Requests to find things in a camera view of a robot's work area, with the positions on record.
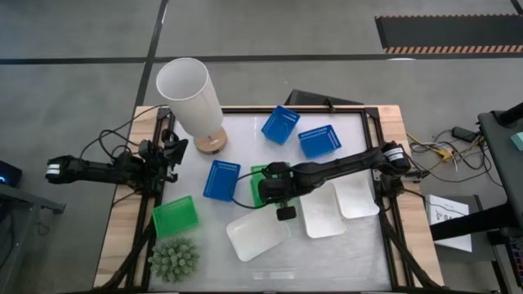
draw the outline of white tray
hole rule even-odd
[[[325,183],[312,193],[301,196],[300,202],[309,237],[323,238],[345,233],[346,227],[337,208],[336,190],[332,183]]]
[[[290,236],[287,224],[279,221],[274,204],[257,209],[227,226],[232,247],[241,261],[250,261]]]
[[[355,219],[378,214],[368,176],[369,171],[360,171],[331,181],[336,187],[337,204],[343,217]]]

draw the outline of gray floor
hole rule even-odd
[[[0,2],[0,58],[145,56],[159,3]],[[377,15],[514,12],[509,0],[171,0],[157,56],[382,53],[373,20]],[[153,67],[144,105],[163,103],[154,86],[161,66]],[[476,129],[478,113],[521,102],[523,90],[522,59],[208,67],[223,105],[281,104],[293,88],[365,104],[400,105],[406,128],[420,140],[457,125]],[[92,285],[114,186],[49,185],[43,179],[45,163],[62,154],[78,156],[101,129],[129,119],[142,70],[141,64],[0,65],[0,159],[24,170],[22,189],[67,203],[63,216],[42,216],[51,232],[35,236],[18,292],[66,292]],[[117,142],[108,139],[110,145]],[[86,157],[106,160],[97,147]],[[427,166],[437,161],[431,155],[416,159]],[[475,174],[464,166],[456,173],[451,165],[434,172],[454,180]],[[479,194],[485,207],[506,200],[486,176],[462,184],[427,178],[422,191]],[[452,288],[486,292],[497,287],[489,263],[442,261],[441,268]]]

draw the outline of black floor mat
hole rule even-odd
[[[377,16],[382,47],[391,54],[523,51],[523,16]]]

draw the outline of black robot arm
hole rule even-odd
[[[280,208],[279,216],[288,219],[296,215],[296,212],[285,209],[289,199],[306,195],[327,180],[367,169],[377,169],[399,178],[409,171],[410,162],[403,147],[391,142],[328,163],[299,163],[293,167],[287,163],[271,163],[263,171],[266,179],[260,181],[258,190],[263,202],[281,203],[284,208]]]
[[[68,184],[76,180],[128,185],[141,194],[158,193],[163,181],[175,182],[176,174],[166,175],[168,167],[180,164],[189,141],[180,140],[174,132],[163,130],[163,147],[143,140],[138,155],[123,151],[111,163],[96,163],[71,155],[47,161],[46,179],[52,184]]]

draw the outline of green plastic basket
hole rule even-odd
[[[153,220],[158,238],[165,238],[197,225],[199,222],[196,209],[194,209],[193,197],[185,196],[155,207]]]
[[[258,191],[258,183],[260,182],[260,180],[265,179],[265,176],[263,176],[263,174],[259,171],[266,167],[267,165],[251,167],[251,172],[258,172],[257,174],[252,175],[251,178],[251,191],[253,192],[253,201],[255,207],[258,207],[264,203],[260,198],[260,192]]]

